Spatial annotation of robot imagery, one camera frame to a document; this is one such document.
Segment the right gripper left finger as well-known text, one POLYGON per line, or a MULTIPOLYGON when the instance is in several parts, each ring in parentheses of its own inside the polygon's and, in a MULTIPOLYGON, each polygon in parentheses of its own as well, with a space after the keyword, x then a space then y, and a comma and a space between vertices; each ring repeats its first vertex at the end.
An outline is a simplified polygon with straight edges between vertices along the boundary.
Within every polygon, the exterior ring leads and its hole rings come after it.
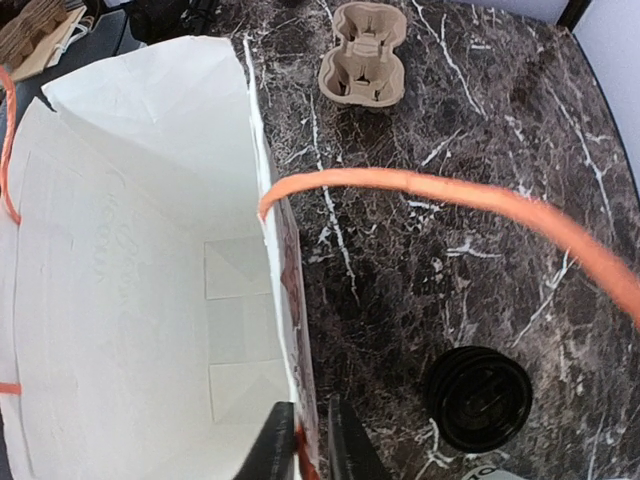
POLYGON ((294 478, 294 404, 276 402, 234 480, 294 478))

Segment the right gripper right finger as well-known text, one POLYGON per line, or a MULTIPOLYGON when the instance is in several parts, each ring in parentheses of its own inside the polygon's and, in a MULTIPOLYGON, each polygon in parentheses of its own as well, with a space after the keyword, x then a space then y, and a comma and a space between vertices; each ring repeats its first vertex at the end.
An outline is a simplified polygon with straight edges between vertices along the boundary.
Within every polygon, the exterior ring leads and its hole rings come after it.
POLYGON ((355 410, 339 395, 329 402, 328 452, 330 479, 390 478, 355 410))

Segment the white paper takeout bag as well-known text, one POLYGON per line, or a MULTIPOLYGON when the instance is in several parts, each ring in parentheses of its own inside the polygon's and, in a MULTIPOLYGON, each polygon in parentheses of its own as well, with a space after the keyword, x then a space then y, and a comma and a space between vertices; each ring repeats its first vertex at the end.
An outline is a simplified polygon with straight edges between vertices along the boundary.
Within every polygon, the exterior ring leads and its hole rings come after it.
POLYGON ((186 36, 95 62, 10 117, 1 182, 1 412, 16 479, 229 479, 277 411, 288 479, 318 463, 290 195, 399 190, 568 250, 629 314, 639 282, 513 191, 388 168, 279 178, 253 66, 186 36))

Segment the brown pulp cup carrier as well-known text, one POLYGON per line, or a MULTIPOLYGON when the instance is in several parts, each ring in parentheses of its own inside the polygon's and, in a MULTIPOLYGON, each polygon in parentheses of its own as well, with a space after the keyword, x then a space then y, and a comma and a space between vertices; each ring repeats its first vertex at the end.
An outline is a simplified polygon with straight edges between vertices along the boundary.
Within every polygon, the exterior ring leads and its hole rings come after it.
POLYGON ((332 28, 338 44, 323 57, 320 91, 342 105, 387 108, 404 95, 405 68, 394 49, 407 35, 398 8, 364 1, 336 9, 332 28))

